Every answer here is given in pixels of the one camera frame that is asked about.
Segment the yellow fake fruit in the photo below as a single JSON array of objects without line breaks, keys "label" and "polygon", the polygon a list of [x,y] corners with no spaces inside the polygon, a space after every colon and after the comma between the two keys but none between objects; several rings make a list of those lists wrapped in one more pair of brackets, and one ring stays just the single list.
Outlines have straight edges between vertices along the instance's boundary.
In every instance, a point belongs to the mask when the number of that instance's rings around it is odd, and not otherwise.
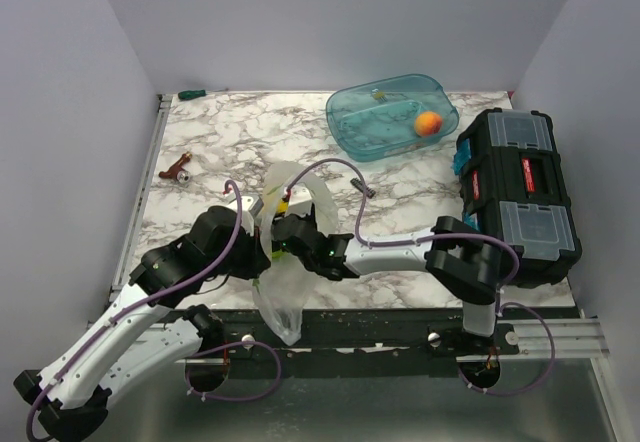
[{"label": "yellow fake fruit", "polygon": [[281,200],[276,208],[276,214],[280,215],[280,214],[285,214],[288,208],[288,202]]}]

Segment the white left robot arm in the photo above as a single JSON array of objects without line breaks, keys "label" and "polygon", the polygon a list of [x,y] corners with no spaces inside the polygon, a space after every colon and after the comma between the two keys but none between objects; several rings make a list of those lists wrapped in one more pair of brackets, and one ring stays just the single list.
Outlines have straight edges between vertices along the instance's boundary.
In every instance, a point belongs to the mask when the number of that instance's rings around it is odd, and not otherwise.
[{"label": "white left robot arm", "polygon": [[254,222],[255,202],[241,197],[201,213],[191,229],[146,252],[116,299],[62,356],[25,370],[14,387],[30,406],[26,435],[83,441],[105,421],[120,396],[157,369],[184,357],[224,352],[222,321],[195,305],[147,341],[141,336],[203,283],[220,275],[250,280],[265,271]]}]

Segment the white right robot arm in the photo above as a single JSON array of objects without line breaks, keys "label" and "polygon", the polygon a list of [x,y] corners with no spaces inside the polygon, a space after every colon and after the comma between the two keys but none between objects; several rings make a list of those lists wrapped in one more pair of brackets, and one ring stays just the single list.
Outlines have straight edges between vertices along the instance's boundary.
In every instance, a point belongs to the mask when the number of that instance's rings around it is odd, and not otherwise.
[{"label": "white right robot arm", "polygon": [[276,246],[305,269],[333,281],[378,272],[425,272],[463,302],[460,341],[480,354],[496,342],[500,287],[518,272],[519,257],[507,243],[464,222],[441,216],[432,229],[364,240],[325,235],[308,215],[287,215],[272,225]]}]

